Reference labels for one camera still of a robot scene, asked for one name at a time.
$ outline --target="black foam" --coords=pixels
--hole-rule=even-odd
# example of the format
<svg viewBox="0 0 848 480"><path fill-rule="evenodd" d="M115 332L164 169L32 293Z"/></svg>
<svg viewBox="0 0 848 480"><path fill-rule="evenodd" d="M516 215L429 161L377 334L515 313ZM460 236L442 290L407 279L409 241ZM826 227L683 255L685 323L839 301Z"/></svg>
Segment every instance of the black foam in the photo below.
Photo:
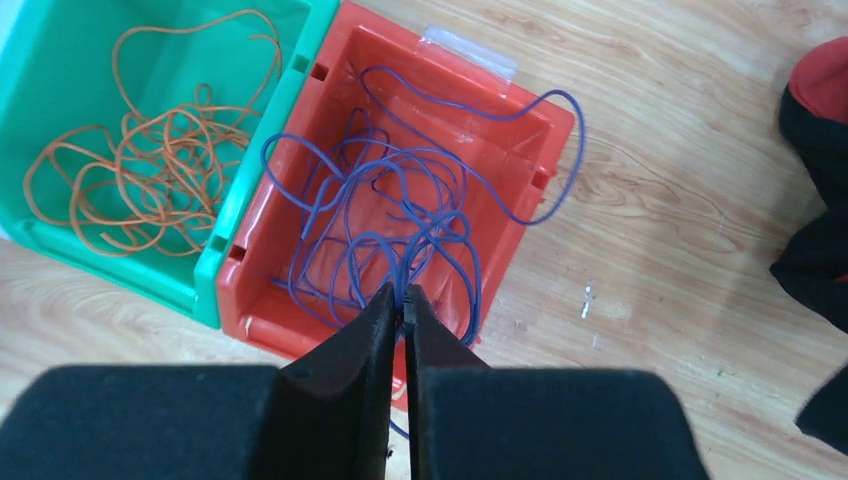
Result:
<svg viewBox="0 0 848 480"><path fill-rule="evenodd" d="M613 370L428 369L422 478L703 480L658 377Z"/></svg>
<svg viewBox="0 0 848 480"><path fill-rule="evenodd" d="M274 477L273 455L253 458L278 374L272 366L48 371L0 429L0 478Z"/></svg>

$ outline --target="red plastic bin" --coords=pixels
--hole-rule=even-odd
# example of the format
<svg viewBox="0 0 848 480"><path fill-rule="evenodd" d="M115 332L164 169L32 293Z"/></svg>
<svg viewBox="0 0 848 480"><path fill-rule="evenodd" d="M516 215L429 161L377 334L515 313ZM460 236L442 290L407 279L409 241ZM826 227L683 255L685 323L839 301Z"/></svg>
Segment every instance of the red plastic bin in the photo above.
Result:
<svg viewBox="0 0 848 480"><path fill-rule="evenodd" d="M342 140L350 112L359 107L369 112L375 126L389 132L393 144L427 146L369 102L359 84L359 73L373 65L394 69L425 93L496 115L515 113L536 98L515 85L506 92L498 91L488 72L459 56L427 55L421 50L417 35L356 4L344 3L285 131L326 150ZM388 75L374 74L369 77L369 85L395 115L480 172L519 218L533 215L543 189L556 173L557 161L574 124L571 113L544 102L523 118L499 122L425 102ZM270 159L271 170L286 188L297 191L310 173L311 158L305 148L281 141ZM480 182L470 177L466 198L463 212L471 221L471 241L482 265L485 318L525 227L510 221ZM373 201L367 205L354 203L353 211L358 215L352 221L380 231L384 219L379 215L380 209ZM288 271L300 235L300 215L301 211L276 192L267 177L263 178L217 283L223 331L292 359L335 332L297 307L289 293L270 280L274 276L285 277L283 272ZM450 248L471 271L470 255L460 255L461 245ZM372 275L364 283L382 277L382 272L374 269L369 274ZM314 282L315 276L310 275L310 279ZM470 307L460 276L443 260L434 261L418 283L434 303L441 321L461 336L468 325ZM310 304L310 308L320 310L322 306ZM395 406L405 408L402 348L401 342L395 355L393 399Z"/></svg>

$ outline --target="wood grain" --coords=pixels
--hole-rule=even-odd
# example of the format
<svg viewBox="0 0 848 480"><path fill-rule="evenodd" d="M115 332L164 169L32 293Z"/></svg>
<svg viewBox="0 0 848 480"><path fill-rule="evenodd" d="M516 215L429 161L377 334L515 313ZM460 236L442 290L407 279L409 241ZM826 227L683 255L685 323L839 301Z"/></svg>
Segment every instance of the wood grain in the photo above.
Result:
<svg viewBox="0 0 848 480"><path fill-rule="evenodd" d="M432 23L492 46L520 60L516 82L566 88L586 110L579 183L525 236L482 332L484 360L658 372L716 479L848 475L846 457L793 425L848 359L848 336L768 273L822 210L776 132L778 99L804 52L848 31L848 4L363 3L415 31ZM560 182L572 160L573 150ZM283 363L12 244L0 244L0 265L0 412L51 365ZM389 477L402 478L406 445L391 442Z"/></svg>

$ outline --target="cable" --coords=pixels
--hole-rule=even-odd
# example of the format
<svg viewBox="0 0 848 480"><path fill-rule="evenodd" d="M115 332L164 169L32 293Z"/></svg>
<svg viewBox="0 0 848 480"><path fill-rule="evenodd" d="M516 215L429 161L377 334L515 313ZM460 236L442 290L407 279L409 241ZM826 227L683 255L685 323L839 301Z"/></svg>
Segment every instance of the cable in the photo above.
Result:
<svg viewBox="0 0 848 480"><path fill-rule="evenodd" d="M120 74L121 47L127 39L143 32L192 34L246 15L259 17L270 28L270 35L254 34L248 38L270 42L274 46L274 58L259 88L244 107L216 105L212 88L201 83L194 90L193 103L179 104L155 117L141 113L127 94ZM105 256L127 256L149 248L169 256L186 256L202 251L205 240L196 241L192 232L210 230L214 226L230 181L226 171L240 163L240 159L223 161L216 150L223 145L231 145L241 151L247 148L251 133L243 130L241 124L249 116L260 115L253 110L253 105L269 85L275 71L279 78L282 74L279 35L271 20L258 10L240 10L191 28L141 26L127 30L112 48L112 73L121 98L129 109L121 119L120 141L116 145L106 127L91 125L73 129L50 142L24 176L23 190L30 209L45 223L71 227L89 249ZM215 118L227 112L238 113L238 118L227 123ZM72 138L86 132L102 134L110 155L101 155L71 143ZM69 175L66 168L75 168L79 162L65 162L67 166L63 166L57 158L57 152L61 150L76 152L89 161L75 175ZM71 188L68 220L48 216L35 199L33 178L46 161ZM113 178L91 184L88 175L97 170L106 170ZM94 174L92 178L102 176L102 173ZM104 187L112 188L120 195L130 211L124 218L114 218L114 215L94 206L91 198ZM135 198L129 187L139 192ZM101 248L87 238L83 229L85 225L100 225L115 233L120 231L126 240L118 240L114 234L103 232L99 234L100 238L114 250ZM185 249L169 250L160 244L171 230L185 240Z"/></svg>
<svg viewBox="0 0 848 480"><path fill-rule="evenodd" d="M500 122L526 115L548 97L564 97L572 105L577 117L579 144L574 167L563 191L550 209L536 219L518 218L485 177L456 154L398 118L374 95L367 77L378 73L391 75L404 88L425 101ZM468 294L470 319L465 331L461 335L457 332L457 336L464 345L471 347L476 341L481 323L482 269L480 258L470 240L471 222L463 212L469 181L479 182L511 221L523 226L545 222L564 202L582 166L586 150L583 111L569 93L551 90L514 114L492 115L425 94L384 66L366 68L360 75L360 84L381 113L430 146L400 148L393 145L389 132L376 128L361 108L351 112L343 139L326 151L305 138L285 132L268 138L261 152L265 172L276 190L301 211L299 242L288 267L283 268L282 275L272 281L287 289L292 300L305 312L325 325L339 329L346 325L348 320L345 318L354 318L386 281L395 285L395 306L402 308L403 286L418 280L438 254L457 271ZM364 124L364 127L355 129L357 122ZM307 159L311 162L307 181L299 191L286 188L271 170L269 151L280 141L295 142L312 154ZM399 185L396 189L398 191L394 193L383 186L392 182ZM385 231L373 231L371 227L362 225L358 225L362 231L357 231L352 227L351 211L355 198L359 199L359 205L369 205L369 195L389 205L385 212L371 212L368 215L369 218L385 215L388 219ZM457 256L449 251L452 245L457 244L462 248L459 253L465 252L470 257L473 270L470 273L463 268ZM330 248L339 251L338 255L322 253L322 249ZM329 283L326 278L310 278L312 265L320 263L319 270L326 273L325 265L328 261L335 261ZM363 285L363 279L371 278L369 273L374 271L378 272L380 281ZM325 288L319 288L319 284L325 285ZM313 304L325 304L329 318L307 305L305 299ZM391 426L409 438L394 422Z"/></svg>

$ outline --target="purple wire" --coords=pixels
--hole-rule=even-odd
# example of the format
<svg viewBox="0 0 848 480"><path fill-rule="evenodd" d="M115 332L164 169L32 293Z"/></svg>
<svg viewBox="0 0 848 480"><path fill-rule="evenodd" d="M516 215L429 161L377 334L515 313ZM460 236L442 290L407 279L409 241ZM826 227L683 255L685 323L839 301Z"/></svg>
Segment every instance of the purple wire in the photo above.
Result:
<svg viewBox="0 0 848 480"><path fill-rule="evenodd" d="M369 75L380 73L392 76L401 86L424 101L457 108L494 121L515 120L526 115L550 96L564 97L571 103L577 117L579 145L574 168L568 176L565 188L554 201L550 210L533 220L516 217L488 180L434 139L401 120L380 101L366 81L366 77ZM368 113L362 108L353 109L345 125L342 140L326 151L322 151L315 144L296 135L278 133L268 138L261 151L261 160L266 174L276 189L301 210L298 225L300 241L295 247L286 279L284 281L280 278L273 278L272 281L281 288L287 289L291 293L292 300L303 311L314 316L325 325L338 329L347 323L347 320L339 315L338 308L347 310L346 317L350 318L351 314L356 314L365 307L376 290L386 281L394 283L395 305L397 308L402 308L404 286L414 283L420 278L438 254L459 273L468 293L471 318L460 340L466 346L471 347L477 338L481 323L482 266L477 251L471 244L471 223L468 217L462 213L468 193L468 177L471 176L479 181L492 195L500 209L513 222L523 226L532 226L546 221L554 215L564 202L582 166L586 150L586 128L582 109L577 100L567 92L551 90L514 114L493 115L464 104L428 95L384 66L366 68L360 75L360 83L369 99L376 104L382 113L386 114L401 128L420 138L423 143L432 147L399 148L392 145L388 131L375 127L371 123ZM364 123L364 127L361 129L355 128L359 119ZM269 150L280 140L296 142L312 153L311 157L307 159L311 163L308 178L298 194L289 192L270 169L268 163ZM459 177L450 168L450 165L456 166L460 173ZM319 178L324 175L322 172L327 172L327 174L320 180L320 183L316 184L316 182L319 182ZM381 180L392 179L392 176L400 184L399 197L393 196L379 187ZM410 176L423 177L429 181L416 183L416 190L418 192L426 190L426 192L433 193L428 198L437 199L438 205L436 207L428 209L413 201L413 195L409 189L410 181L407 178ZM338 188L338 190L335 194L330 194L331 189L334 188ZM370 215L384 215L383 218L389 222L395 223L399 228L407 231L414 230L414 233L388 237L380 232L364 231L354 236L350 218L354 199L361 188L367 188L368 192L392 205L392 208L396 210L396 212L371 212ZM330 215L330 218L324 228L315 236L313 230L315 230L315 222L320 215ZM343 227L341 238L329 234L338 221L342 222ZM454 228L454 225L461 227L459 231ZM460 244L470 252L473 272L466 272L460 262L450 254L446 248L449 244ZM340 247L342 250L332 267L332 275L326 291L318 288L308 278L310 266L318 258L322 247ZM365 291L361 283L363 272L369 268L376 268L375 262L378 259L384 259L388 264L386 272L377 285L372 286L370 291ZM326 255L322 255L322 261L326 261ZM336 292L340 277L344 274L347 275L348 281L346 296L339 295ZM326 302L330 318L318 314L306 305L301 300L301 296L309 297L313 301ZM405 438L409 438L406 432L394 423L392 423L392 428Z"/></svg>

